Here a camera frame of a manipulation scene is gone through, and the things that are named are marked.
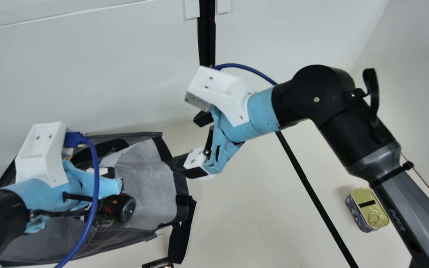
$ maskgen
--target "gray bag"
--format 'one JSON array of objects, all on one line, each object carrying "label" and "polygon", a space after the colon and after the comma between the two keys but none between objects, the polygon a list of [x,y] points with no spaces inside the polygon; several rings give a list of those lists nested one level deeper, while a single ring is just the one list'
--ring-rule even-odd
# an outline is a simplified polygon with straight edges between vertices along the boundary
[{"label": "gray bag", "polygon": [[[129,246],[157,237],[156,231],[173,226],[168,257],[181,263],[188,245],[196,202],[189,196],[185,176],[175,167],[162,133],[111,134],[90,137],[101,168],[123,178],[123,191],[136,200],[126,223],[97,216],[85,245],[74,259]],[[77,148],[70,161],[80,169],[92,167],[88,148]],[[0,178],[0,187],[13,184],[14,161]],[[20,236],[0,255],[5,267],[57,263],[74,247],[85,222],[74,217],[52,218],[46,229]]]}]

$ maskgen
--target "can label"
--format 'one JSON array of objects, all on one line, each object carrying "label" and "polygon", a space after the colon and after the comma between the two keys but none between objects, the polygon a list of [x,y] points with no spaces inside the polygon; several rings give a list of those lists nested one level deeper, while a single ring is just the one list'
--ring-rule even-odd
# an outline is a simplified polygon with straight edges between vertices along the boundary
[{"label": "can label", "polygon": [[100,213],[112,220],[127,222],[135,212],[136,202],[133,197],[120,193],[119,195],[110,195],[102,201]]}]

